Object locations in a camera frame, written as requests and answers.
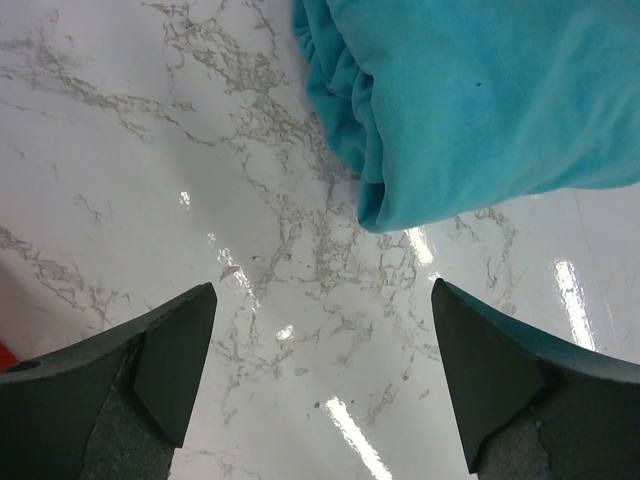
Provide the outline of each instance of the red object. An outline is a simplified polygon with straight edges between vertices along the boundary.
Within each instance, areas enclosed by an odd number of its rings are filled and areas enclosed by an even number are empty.
[[[18,359],[0,343],[0,371],[13,367],[16,363],[19,363]]]

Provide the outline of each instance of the glossy floor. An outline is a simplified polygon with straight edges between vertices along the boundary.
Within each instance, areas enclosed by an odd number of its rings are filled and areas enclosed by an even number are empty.
[[[467,478],[434,279],[640,361],[640,188],[363,232],[289,3],[0,5],[0,337],[39,355],[211,281],[173,479]]]

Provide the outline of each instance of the teal blanket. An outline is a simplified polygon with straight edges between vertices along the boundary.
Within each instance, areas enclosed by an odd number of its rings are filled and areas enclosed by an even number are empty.
[[[364,228],[640,181],[640,0],[294,4]]]

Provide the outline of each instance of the marble floor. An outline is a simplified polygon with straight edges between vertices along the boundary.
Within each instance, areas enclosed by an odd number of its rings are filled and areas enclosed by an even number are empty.
[[[365,233],[289,9],[0,4],[0,339],[40,355],[211,281],[173,480],[468,478],[434,279],[640,362],[640,188]]]

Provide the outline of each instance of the white marble tile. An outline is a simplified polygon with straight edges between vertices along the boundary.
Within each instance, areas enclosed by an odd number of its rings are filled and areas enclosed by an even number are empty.
[[[39,355],[213,282],[172,478],[467,478],[438,276],[640,361],[638,188],[370,235],[304,99],[289,0],[0,13],[0,339]]]

